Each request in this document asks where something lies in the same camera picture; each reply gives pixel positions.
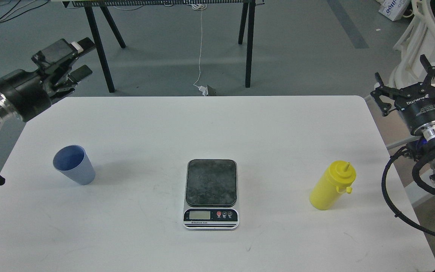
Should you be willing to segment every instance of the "bottle nozzle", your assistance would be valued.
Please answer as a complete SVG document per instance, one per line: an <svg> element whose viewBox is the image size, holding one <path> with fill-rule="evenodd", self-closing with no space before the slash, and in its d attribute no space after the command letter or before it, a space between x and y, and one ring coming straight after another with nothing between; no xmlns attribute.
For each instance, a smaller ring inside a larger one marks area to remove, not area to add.
<svg viewBox="0 0 435 272"><path fill-rule="evenodd" d="M347 162L347 164L345 164L345 166L343 167L343 172L347 172L347 170L349 170L350 167L350 162Z"/></svg>

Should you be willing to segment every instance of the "cardboard box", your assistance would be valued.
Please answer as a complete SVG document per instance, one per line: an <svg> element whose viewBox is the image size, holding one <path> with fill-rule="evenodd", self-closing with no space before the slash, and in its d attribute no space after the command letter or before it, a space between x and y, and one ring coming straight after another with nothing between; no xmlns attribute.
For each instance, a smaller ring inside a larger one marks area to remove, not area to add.
<svg viewBox="0 0 435 272"><path fill-rule="evenodd" d="M385 0L378 12L385 15L392 21L397 21L402 18L402 14L410 4L410 0Z"/></svg>

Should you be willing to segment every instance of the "scale display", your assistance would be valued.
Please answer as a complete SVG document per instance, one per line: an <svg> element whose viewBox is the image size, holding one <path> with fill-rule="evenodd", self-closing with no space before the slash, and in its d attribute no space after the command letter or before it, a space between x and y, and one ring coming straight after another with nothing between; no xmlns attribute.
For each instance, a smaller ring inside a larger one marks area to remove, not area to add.
<svg viewBox="0 0 435 272"><path fill-rule="evenodd" d="M188 229L234 229L237 172L233 160L195 159L188 164L184 226Z"/></svg>

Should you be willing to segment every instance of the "gray floor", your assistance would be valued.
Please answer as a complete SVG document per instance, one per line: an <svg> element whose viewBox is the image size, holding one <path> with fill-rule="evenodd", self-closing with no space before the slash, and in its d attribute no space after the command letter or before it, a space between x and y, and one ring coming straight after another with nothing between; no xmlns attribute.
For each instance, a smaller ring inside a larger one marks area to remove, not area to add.
<svg viewBox="0 0 435 272"><path fill-rule="evenodd" d="M0 14L11 5L0 7ZM198 85L207 84L218 95L231 96L364 97L375 83L374 72L388 78L399 62L400 53L392 51L392 46L409 24L407 19L389 21L378 8L373 0L283 0L257 7L252 83L251 88L245 88L246 48L245 44L237 45L241 6L209 5L202 12L202 75ZM119 48L102 13L95 9L95 14L118 91L107 92L93 51L77 63L87 64L94 73L74 96L201 94L192 86L199 74L201 12L184 5L110 11L126 49ZM31 55L59 38L75 41L87 36L91 33L83 9L65 10L54 2L0 24L0 77L18 68L34 70ZM316 110L326 110L326 105ZM385 143L395 141L395 130L404 129L394 124L397 120L378 123ZM23 127L11 120L0 130L0 170ZM410 171L405 167L398 170ZM410 182L406 179L404 175L405 184ZM416 214L421 224L435 229L435 198L418 207ZM435 255L435 239L429 241Z"/></svg>

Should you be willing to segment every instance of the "yellow squeeze bottle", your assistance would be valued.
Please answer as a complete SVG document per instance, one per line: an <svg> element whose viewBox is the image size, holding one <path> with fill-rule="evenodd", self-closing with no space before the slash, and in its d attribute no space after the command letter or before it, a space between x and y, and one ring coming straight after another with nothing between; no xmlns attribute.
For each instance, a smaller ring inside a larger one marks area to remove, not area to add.
<svg viewBox="0 0 435 272"><path fill-rule="evenodd" d="M328 210L342 196L351 193L357 173L345 161L335 161L325 170L310 194L310 203L319 210Z"/></svg>

